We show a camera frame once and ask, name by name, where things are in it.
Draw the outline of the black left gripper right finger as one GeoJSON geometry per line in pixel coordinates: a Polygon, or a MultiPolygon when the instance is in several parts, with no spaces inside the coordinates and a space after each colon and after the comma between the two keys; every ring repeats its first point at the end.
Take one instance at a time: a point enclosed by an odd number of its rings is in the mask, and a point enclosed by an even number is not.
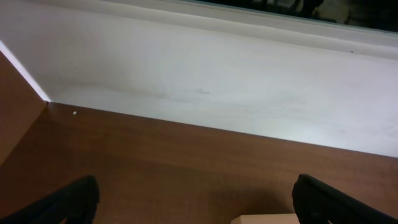
{"type": "Polygon", "coordinates": [[[308,175],[294,183],[292,200],[301,224],[397,224],[397,219],[308,175]]]}

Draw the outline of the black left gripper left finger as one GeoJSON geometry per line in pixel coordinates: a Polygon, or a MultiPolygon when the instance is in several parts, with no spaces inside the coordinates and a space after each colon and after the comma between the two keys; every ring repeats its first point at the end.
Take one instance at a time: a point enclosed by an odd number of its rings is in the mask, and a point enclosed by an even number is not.
{"type": "Polygon", "coordinates": [[[92,224],[100,202],[95,176],[82,177],[1,219],[2,224],[92,224]]]}

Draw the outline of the brown cardboard box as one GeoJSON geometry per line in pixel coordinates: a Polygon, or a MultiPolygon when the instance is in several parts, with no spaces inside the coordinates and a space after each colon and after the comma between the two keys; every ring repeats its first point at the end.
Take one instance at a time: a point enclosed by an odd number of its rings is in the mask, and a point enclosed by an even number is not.
{"type": "Polygon", "coordinates": [[[267,215],[241,215],[231,221],[231,224],[299,224],[294,213],[267,214],[267,215]]]}

